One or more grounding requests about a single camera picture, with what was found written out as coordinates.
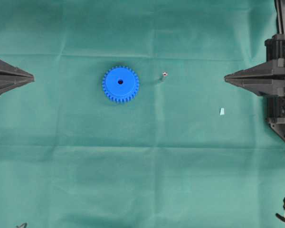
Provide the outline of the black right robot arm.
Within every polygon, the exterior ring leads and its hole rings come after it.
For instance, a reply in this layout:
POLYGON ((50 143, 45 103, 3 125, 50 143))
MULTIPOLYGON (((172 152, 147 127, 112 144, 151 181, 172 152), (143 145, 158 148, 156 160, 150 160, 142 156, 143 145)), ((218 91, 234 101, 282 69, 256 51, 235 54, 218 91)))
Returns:
POLYGON ((268 98, 268 120, 285 124, 285 0, 276 0, 277 34, 265 41, 266 61, 224 77, 225 82, 268 98))

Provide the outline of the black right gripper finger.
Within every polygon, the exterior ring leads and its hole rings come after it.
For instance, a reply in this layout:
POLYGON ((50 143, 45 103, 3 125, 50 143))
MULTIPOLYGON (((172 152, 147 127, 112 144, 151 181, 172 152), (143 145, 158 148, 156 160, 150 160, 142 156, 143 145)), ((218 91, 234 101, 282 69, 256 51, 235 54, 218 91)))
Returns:
POLYGON ((285 60, 283 58, 272 59, 257 66, 237 71, 224 76, 224 79, 261 78, 279 75, 285 75, 285 60))
POLYGON ((284 96, 285 81, 273 79, 227 79, 225 82, 248 90, 257 96, 284 96))

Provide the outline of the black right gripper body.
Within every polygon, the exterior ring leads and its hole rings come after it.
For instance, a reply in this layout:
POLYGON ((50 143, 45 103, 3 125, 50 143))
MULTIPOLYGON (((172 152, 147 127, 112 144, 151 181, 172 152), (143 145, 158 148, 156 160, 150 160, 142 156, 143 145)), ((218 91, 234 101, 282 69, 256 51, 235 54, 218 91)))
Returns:
MULTIPOLYGON (((265 41, 266 61, 283 58, 285 60, 285 35, 275 34, 265 41)), ((285 118, 285 95, 269 98, 267 114, 270 118, 285 118)))

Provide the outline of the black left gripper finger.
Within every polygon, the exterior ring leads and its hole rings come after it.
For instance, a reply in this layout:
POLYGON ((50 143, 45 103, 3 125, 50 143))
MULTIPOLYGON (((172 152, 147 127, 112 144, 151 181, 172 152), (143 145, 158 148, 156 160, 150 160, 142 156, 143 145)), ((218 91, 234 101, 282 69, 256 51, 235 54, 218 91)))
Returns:
POLYGON ((34 76, 18 67, 12 66, 0 59, 0 75, 4 76, 21 76, 34 79, 34 76))
POLYGON ((12 89, 34 82, 34 79, 21 81, 0 81, 0 95, 12 89))

